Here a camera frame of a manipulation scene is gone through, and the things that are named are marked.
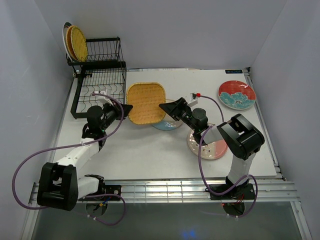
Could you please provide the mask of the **round yellow green woven plate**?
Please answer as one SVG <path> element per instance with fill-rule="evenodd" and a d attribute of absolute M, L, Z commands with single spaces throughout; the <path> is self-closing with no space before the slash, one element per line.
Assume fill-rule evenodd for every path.
<path fill-rule="evenodd" d="M 87 40 L 84 33 L 77 26 L 73 26 L 70 32 L 73 52 L 79 62 L 86 62 L 88 57 Z"/>

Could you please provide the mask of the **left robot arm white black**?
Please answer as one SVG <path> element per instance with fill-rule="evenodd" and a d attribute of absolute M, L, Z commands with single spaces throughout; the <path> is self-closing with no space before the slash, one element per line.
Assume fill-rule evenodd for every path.
<path fill-rule="evenodd" d="M 37 203 L 40 206 L 71 211 L 77 201 L 91 195 L 100 200 L 106 195 L 104 177 L 96 174 L 78 176 L 85 163 L 100 152 L 106 142 L 106 129 L 128 116 L 130 104 L 95 105 L 87 110 L 87 123 L 82 128 L 80 145 L 55 163 L 45 163 L 41 169 Z"/>

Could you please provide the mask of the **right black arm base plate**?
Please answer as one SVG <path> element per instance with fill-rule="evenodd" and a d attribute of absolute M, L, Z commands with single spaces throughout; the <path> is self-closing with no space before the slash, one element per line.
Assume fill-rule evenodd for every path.
<path fill-rule="evenodd" d="M 228 189 L 226 184 L 210 184 L 210 189 L 214 192 L 220 193 Z M 209 198 L 211 200 L 253 200 L 255 198 L 254 186 L 248 183 L 246 186 L 236 186 L 230 192 L 224 195 L 212 194 L 207 188 L 206 192 L 209 193 Z"/>

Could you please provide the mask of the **white plate green maroon rim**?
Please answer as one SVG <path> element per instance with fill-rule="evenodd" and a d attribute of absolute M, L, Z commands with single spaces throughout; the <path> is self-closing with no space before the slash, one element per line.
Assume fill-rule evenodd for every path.
<path fill-rule="evenodd" d="M 69 59 L 71 59 L 68 48 L 67 48 L 67 41 L 66 41 L 66 36 L 67 36 L 67 30 L 71 26 L 69 22 L 65 22 L 62 28 L 62 39 L 63 39 L 63 45 L 66 51 L 66 55 Z"/>

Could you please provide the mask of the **cream blue plate with sprig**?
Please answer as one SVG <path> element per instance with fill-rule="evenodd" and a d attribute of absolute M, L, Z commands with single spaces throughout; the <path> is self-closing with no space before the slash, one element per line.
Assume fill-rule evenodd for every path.
<path fill-rule="evenodd" d="M 179 128 L 181 125 L 181 121 L 162 120 L 158 123 L 153 124 L 152 126 L 161 131 L 172 131 Z"/>

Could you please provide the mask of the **red plate blue flower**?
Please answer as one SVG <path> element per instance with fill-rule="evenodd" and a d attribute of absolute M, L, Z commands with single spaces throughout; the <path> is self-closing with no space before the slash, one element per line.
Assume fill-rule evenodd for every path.
<path fill-rule="evenodd" d="M 246 83 L 229 80 L 218 88 L 218 97 L 227 107 L 234 110 L 246 110 L 256 103 L 255 91 Z"/>

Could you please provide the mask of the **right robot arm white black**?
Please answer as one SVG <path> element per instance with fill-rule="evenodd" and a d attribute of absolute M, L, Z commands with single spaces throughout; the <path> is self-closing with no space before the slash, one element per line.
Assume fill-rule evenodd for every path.
<path fill-rule="evenodd" d="M 183 97 L 174 102 L 161 103 L 159 107 L 172 119 L 181 120 L 190 127 L 200 147 L 223 140 L 232 152 L 232 163 L 225 183 L 206 185 L 211 199 L 241 197 L 253 200 L 257 197 L 258 186 L 249 182 L 253 178 L 249 171 L 265 138 L 242 114 L 238 113 L 230 120 L 212 126 L 208 124 L 206 111 L 202 108 L 191 109 Z"/>

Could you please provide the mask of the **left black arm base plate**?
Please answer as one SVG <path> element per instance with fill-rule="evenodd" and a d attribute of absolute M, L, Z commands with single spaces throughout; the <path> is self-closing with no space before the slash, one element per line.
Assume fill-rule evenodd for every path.
<path fill-rule="evenodd" d="M 103 196 L 101 198 L 103 202 L 105 202 L 105 201 L 120 201 L 119 197 L 111 196 L 111 194 L 121 196 L 122 186 L 121 185 L 106 185 L 105 184 L 102 187 L 102 193 L 108 194 L 108 196 Z"/>

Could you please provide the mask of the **round orange woven plate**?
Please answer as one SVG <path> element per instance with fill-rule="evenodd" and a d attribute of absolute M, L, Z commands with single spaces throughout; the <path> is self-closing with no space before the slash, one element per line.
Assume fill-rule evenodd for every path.
<path fill-rule="evenodd" d="M 74 27 L 73 25 L 71 25 L 71 26 L 68 27 L 68 29 L 67 29 L 67 31 L 66 31 L 66 37 L 65 37 L 65 39 L 66 39 L 66 47 L 67 47 L 67 50 L 68 50 L 68 52 L 69 52 L 69 54 L 70 54 L 70 57 L 71 57 L 74 61 L 76 61 L 76 60 L 77 60 L 77 57 L 76 57 L 76 55 L 75 55 L 75 53 L 74 53 L 73 46 L 72 46 L 72 40 L 71 40 L 71 31 L 72 31 L 72 28 L 73 28 L 73 27 Z"/>

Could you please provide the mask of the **square orange woven plate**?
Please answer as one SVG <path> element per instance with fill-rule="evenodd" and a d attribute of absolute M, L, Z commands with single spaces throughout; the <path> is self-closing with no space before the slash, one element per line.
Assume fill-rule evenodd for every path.
<path fill-rule="evenodd" d="M 126 91 L 126 103 L 133 106 L 128 117 L 136 125 L 156 124 L 162 121 L 166 113 L 159 104 L 165 102 L 165 89 L 157 82 L 137 82 Z"/>

